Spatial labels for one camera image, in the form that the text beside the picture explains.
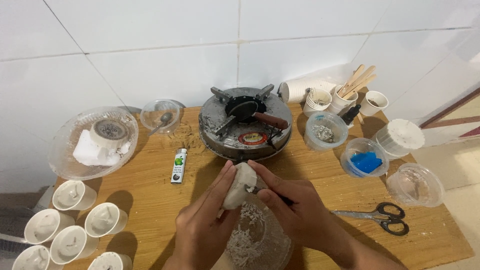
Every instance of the blue soap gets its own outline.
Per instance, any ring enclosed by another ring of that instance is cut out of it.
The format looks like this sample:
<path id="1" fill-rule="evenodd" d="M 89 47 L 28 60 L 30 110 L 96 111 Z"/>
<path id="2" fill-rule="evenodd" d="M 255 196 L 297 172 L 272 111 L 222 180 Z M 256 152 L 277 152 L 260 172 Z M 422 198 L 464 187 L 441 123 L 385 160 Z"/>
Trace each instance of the blue soap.
<path id="1" fill-rule="evenodd" d="M 382 164 L 375 152 L 353 154 L 350 158 L 353 165 L 364 173 L 371 173 Z"/>

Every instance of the tiled floor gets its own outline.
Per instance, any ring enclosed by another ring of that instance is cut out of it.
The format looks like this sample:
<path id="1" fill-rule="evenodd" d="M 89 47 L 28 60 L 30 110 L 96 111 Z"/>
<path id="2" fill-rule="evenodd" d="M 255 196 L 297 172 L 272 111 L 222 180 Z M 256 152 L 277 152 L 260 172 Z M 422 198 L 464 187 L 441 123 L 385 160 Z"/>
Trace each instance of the tiled floor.
<path id="1" fill-rule="evenodd" d="M 412 155 L 439 176 L 444 203 L 476 254 L 430 270 L 480 269 L 480 139 L 421 148 Z"/>

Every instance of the lighter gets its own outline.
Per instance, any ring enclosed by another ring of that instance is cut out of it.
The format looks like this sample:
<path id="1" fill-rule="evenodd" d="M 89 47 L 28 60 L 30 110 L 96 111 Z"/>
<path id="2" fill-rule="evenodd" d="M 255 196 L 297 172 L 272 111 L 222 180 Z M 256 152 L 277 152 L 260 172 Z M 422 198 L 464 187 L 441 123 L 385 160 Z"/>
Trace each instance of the lighter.
<path id="1" fill-rule="evenodd" d="M 173 172 L 170 183 L 181 184 L 183 180 L 183 171 L 185 170 L 185 161 L 187 159 L 187 149 L 180 148 L 175 154 L 175 161 L 173 162 Z"/>

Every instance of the portable gas stove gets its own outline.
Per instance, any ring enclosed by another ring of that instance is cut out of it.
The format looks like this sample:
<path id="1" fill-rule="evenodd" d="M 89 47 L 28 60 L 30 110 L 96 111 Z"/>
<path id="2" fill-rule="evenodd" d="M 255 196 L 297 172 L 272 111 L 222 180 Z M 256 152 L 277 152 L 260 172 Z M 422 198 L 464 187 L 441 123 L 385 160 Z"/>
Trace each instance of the portable gas stove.
<path id="1" fill-rule="evenodd" d="M 272 84 L 263 89 L 240 87 L 224 91 L 212 87 L 214 96 L 198 115 L 200 138 L 207 148 L 238 162 L 262 160 L 280 152 L 292 134 L 292 113 L 279 97 L 270 94 L 273 88 Z M 235 116 L 234 111 L 246 117 Z M 255 112 L 276 116 L 288 125 L 283 129 L 262 123 L 252 116 Z"/>

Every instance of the scissor handle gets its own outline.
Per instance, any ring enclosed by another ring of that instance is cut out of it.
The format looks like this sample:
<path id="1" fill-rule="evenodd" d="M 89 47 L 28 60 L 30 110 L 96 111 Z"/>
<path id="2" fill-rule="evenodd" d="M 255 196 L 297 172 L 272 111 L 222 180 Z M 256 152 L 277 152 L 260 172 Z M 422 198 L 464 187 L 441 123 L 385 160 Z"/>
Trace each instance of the scissor handle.
<path id="1" fill-rule="evenodd" d="M 399 214 L 394 214 L 394 213 L 391 213 L 391 212 L 387 212 L 387 211 L 385 211 L 385 206 L 395 207 L 400 213 Z M 400 208 L 400 206 L 398 206 L 396 204 L 393 204 L 391 202 L 381 202 L 381 203 L 379 203 L 378 206 L 377 206 L 377 211 L 378 211 L 379 214 L 389 216 L 390 219 L 402 219 L 402 218 L 405 217 L 405 211 L 402 208 Z"/>
<path id="2" fill-rule="evenodd" d="M 399 232 L 392 231 L 392 230 L 390 230 L 390 228 L 388 228 L 388 225 L 390 225 L 390 224 L 403 224 L 403 230 L 401 230 Z M 393 234 L 393 235 L 396 235 L 396 236 L 406 235 L 410 231 L 410 228 L 408 227 L 408 225 L 405 222 L 403 222 L 403 220 L 398 220 L 398 219 L 392 219 L 392 220 L 389 220 L 389 221 L 381 221 L 380 226 L 385 231 L 387 231 L 387 233 L 390 233 L 390 234 Z"/>

